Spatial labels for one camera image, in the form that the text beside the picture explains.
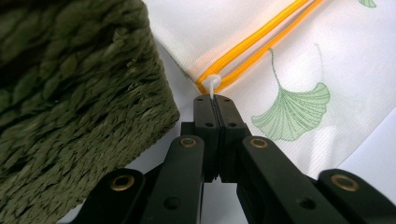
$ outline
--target orange piping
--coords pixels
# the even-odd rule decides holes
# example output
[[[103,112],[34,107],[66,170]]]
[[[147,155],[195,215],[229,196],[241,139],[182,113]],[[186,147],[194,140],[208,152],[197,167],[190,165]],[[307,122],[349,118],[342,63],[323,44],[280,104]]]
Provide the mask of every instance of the orange piping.
[[[223,69],[228,63],[230,63],[233,59],[238,57],[241,53],[243,53],[246,49],[250,48],[253,44],[263,38],[264,35],[267,35],[271,32],[275,27],[277,27],[283,20],[285,20],[289,15],[294,13],[298,8],[301,7],[301,3],[305,4],[307,1],[296,1],[290,6],[288,6],[285,10],[280,12],[276,17],[270,20],[267,24],[265,24],[259,31],[255,32],[253,35],[249,36],[245,40],[243,40],[236,47],[228,51],[225,55],[215,61],[196,81],[196,85],[200,92],[207,93],[205,88],[202,86],[201,82],[206,79],[207,76],[212,74],[217,74],[221,69]],[[309,6],[298,18],[294,21],[290,26],[288,26],[285,30],[283,30],[279,35],[271,39],[264,47],[259,49],[254,55],[252,55],[249,59],[247,59],[243,64],[241,64],[238,68],[236,68],[231,74],[222,79],[221,84],[218,88],[215,89],[215,92],[221,91],[225,87],[234,83],[243,72],[245,72],[251,65],[257,62],[260,57],[275,43],[277,43],[280,39],[286,36],[295,26],[297,26],[302,19],[304,19],[312,10],[317,7],[322,0],[317,0],[311,6]]]

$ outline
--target green ginkgo leaf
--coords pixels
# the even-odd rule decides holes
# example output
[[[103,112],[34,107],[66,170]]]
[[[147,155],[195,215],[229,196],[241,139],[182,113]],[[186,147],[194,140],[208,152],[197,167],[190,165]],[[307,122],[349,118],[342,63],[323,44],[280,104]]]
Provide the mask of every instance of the green ginkgo leaf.
[[[376,4],[373,2],[373,0],[359,0],[359,2],[366,7],[376,7]]]
[[[277,78],[279,92],[271,108],[260,116],[253,116],[253,124],[272,140],[294,141],[303,133],[319,126],[330,102],[326,85],[318,83],[312,91],[294,92],[285,90]]]

